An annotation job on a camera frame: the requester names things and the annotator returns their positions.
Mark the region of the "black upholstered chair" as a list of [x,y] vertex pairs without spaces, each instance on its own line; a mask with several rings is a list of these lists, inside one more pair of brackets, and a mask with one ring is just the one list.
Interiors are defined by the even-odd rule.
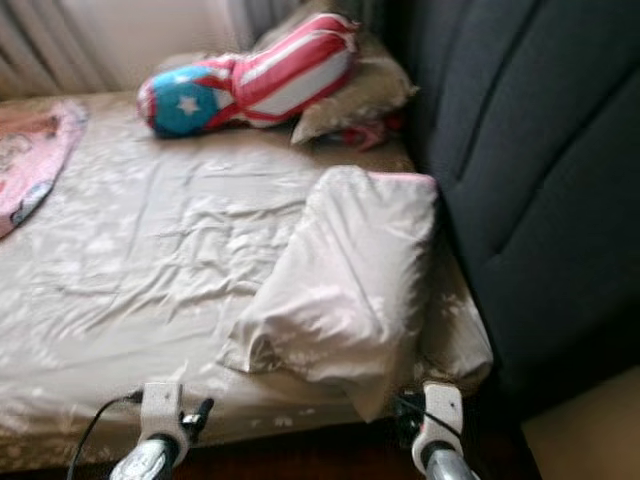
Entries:
[[639,365],[640,0],[381,5],[509,413]]

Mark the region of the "blue red star shield pillow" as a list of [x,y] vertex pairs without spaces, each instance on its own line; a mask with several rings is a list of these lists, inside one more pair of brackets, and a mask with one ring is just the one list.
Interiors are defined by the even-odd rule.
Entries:
[[346,15],[310,15],[261,52],[214,56],[147,79],[137,92],[138,114],[160,138],[288,122],[346,86],[357,35]]

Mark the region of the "pink cartoon print blanket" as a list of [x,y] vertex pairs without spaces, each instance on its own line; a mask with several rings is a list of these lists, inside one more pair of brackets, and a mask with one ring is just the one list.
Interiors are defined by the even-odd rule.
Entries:
[[44,110],[0,108],[0,237],[14,232],[49,195],[84,134],[82,102]]

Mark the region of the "bed with beige floral sheet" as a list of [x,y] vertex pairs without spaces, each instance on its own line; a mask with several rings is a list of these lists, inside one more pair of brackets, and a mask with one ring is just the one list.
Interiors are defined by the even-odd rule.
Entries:
[[0,241],[0,472],[64,468],[102,403],[146,381],[214,398],[198,443],[357,422],[343,390],[215,360],[330,166],[412,172],[401,143],[294,146],[284,131],[159,140],[131,93],[84,123],[49,195]]

